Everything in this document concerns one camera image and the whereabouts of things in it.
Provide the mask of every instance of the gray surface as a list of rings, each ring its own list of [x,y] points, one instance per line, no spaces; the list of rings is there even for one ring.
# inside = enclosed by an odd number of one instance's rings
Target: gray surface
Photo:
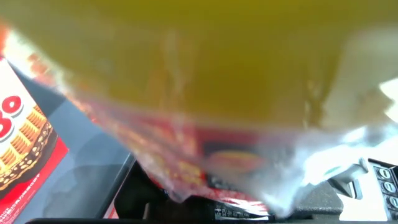
[[[328,182],[316,186],[312,192],[297,206],[295,217],[306,217],[309,215],[339,215],[343,211],[343,202],[337,196],[335,190]]]
[[[64,97],[20,75],[19,78],[69,147],[69,153],[15,223],[39,217],[101,216],[127,174],[133,158],[122,145],[92,124]]]

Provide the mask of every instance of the keypad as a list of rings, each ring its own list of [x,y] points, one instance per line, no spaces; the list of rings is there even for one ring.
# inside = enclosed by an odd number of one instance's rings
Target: keypad
[[[398,220],[398,186],[394,180],[394,173],[385,167],[373,167],[384,201],[392,220]]]

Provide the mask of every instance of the button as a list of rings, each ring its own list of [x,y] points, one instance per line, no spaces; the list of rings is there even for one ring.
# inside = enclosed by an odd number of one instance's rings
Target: button
[[[390,179],[391,178],[391,173],[389,170],[386,169],[379,169],[380,176],[384,179]]]
[[[383,187],[384,187],[384,189],[386,189],[390,193],[396,193],[397,192],[397,189],[394,186],[394,184],[392,184],[390,182],[384,182],[383,183]]]
[[[390,201],[390,204],[394,207],[394,208],[398,208],[398,198],[396,197],[389,197],[388,201]]]

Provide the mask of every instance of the red box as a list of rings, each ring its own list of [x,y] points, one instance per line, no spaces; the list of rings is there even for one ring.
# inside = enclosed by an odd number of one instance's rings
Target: red box
[[[13,223],[67,152],[8,62],[0,58],[0,223]]]

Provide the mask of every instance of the transparent plastic bag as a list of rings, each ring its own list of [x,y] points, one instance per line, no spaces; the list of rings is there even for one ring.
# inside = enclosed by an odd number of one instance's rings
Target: transparent plastic bag
[[[397,134],[395,0],[80,3],[0,16],[176,201],[287,217]]]

